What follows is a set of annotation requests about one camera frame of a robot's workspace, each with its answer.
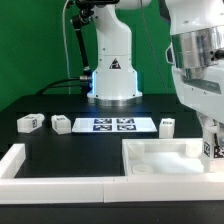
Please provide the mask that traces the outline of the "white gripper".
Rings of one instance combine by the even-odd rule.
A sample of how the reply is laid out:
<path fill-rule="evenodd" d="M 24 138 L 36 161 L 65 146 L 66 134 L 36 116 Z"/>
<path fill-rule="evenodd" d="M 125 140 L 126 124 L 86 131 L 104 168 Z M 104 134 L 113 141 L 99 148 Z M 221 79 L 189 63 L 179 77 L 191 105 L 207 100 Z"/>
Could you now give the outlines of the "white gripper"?
<path fill-rule="evenodd" d="M 173 68 L 172 75 L 177 96 L 183 105 L 224 124 L 224 69 L 207 68 L 204 74 L 206 81 L 220 86 L 220 94 L 185 84 L 182 71 Z"/>

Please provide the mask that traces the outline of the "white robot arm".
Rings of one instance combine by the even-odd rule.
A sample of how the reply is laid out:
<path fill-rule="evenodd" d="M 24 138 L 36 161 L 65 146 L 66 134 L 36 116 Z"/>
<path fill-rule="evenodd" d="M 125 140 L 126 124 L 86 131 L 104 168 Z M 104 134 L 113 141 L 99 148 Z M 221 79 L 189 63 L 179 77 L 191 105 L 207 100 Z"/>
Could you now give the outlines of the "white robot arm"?
<path fill-rule="evenodd" d="M 117 9 L 137 9 L 152 0 L 75 0 L 80 9 L 73 26 L 94 22 L 98 66 L 92 74 L 92 102 L 122 103 L 141 96 L 132 67 L 132 34 Z M 161 16 L 170 22 L 171 64 L 182 104 L 224 124 L 224 0 L 159 0 Z"/>

